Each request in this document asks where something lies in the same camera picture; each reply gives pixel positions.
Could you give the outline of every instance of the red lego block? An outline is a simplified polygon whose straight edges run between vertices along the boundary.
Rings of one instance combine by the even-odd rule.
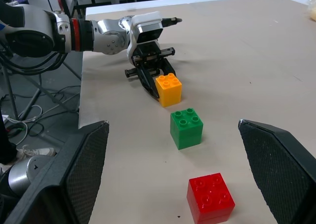
[[[225,222],[235,207],[220,173],[190,179],[187,200],[195,224]]]

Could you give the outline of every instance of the yellow lego block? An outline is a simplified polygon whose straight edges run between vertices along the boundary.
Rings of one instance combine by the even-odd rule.
[[[182,83],[174,74],[156,78],[156,88],[162,107],[169,107],[181,101]]]

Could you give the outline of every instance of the lego stud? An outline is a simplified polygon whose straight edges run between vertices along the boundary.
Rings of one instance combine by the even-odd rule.
[[[213,186],[216,186],[216,185],[219,185],[221,182],[222,182],[223,180],[222,180],[222,178],[220,177],[220,176],[213,176],[212,177],[212,184],[213,184]]]
[[[169,79],[175,78],[173,73],[168,74]]]
[[[193,116],[191,120],[192,120],[193,123],[198,123],[199,122],[199,118],[197,116]]]
[[[169,87],[170,86],[170,82],[168,82],[168,81],[163,82],[163,86],[164,87]]]
[[[176,116],[176,118],[180,118],[182,116],[181,112],[175,112],[174,115]]]
[[[205,181],[195,180],[194,184],[197,187],[196,190],[198,190],[199,188],[204,188],[205,187]]]
[[[158,77],[158,80],[162,82],[162,81],[165,80],[165,77],[164,77],[163,75],[160,75],[160,76]]]
[[[182,119],[179,122],[180,122],[180,126],[182,126],[182,127],[187,125],[187,121],[185,119]]]
[[[174,85],[177,85],[177,84],[179,84],[179,79],[177,79],[177,78],[174,78],[174,79],[172,80],[172,83],[173,83]]]
[[[220,198],[219,203],[226,203],[230,200],[231,196],[227,192],[221,192],[219,194],[219,198]]]
[[[206,208],[207,206],[210,206],[212,204],[212,199],[208,195],[201,197],[201,201],[202,208]]]
[[[193,111],[194,111],[194,110],[193,110],[192,108],[188,108],[188,109],[187,109],[187,113],[188,113],[188,114],[193,114]]]

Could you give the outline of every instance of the red ring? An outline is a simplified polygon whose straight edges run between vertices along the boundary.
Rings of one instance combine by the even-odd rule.
[[[78,19],[73,18],[73,26],[75,32],[75,51],[80,51],[80,32]]]

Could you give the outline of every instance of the shoe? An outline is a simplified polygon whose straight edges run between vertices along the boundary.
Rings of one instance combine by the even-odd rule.
[[[6,172],[11,166],[14,164],[24,160],[27,157],[35,156],[35,155],[46,155],[46,156],[54,156],[56,155],[56,150],[54,148],[45,148],[45,149],[27,149],[28,145],[24,145],[22,149],[17,149],[16,158],[14,161],[4,165],[0,163],[0,169],[3,172]]]

